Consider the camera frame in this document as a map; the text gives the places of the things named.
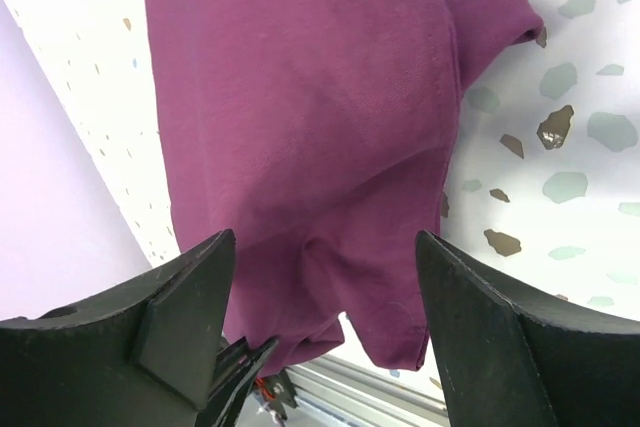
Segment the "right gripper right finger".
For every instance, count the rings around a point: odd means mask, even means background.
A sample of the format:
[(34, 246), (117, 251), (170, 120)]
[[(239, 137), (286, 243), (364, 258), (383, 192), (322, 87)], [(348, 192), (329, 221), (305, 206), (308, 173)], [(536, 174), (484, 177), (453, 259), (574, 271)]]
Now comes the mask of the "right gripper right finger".
[(638, 425), (638, 322), (543, 292), (429, 232), (416, 263), (451, 425)]

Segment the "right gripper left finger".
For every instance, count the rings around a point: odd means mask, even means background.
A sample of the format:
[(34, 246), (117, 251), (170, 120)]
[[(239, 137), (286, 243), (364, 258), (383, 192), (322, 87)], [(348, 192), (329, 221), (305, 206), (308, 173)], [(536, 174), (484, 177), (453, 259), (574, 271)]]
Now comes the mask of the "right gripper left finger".
[(38, 319), (1, 324), (5, 426), (192, 426), (213, 384), (235, 265), (225, 230)]

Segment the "purple surgical cloth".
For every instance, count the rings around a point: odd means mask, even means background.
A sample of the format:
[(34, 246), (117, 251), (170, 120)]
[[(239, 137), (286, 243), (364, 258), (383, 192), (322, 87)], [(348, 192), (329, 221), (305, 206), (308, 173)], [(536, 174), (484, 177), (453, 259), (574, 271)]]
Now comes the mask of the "purple surgical cloth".
[(181, 249), (230, 229), (230, 340), (265, 374), (341, 345), (416, 371), (415, 237), (437, 231), (465, 91), (543, 26), (528, 0), (145, 0)]

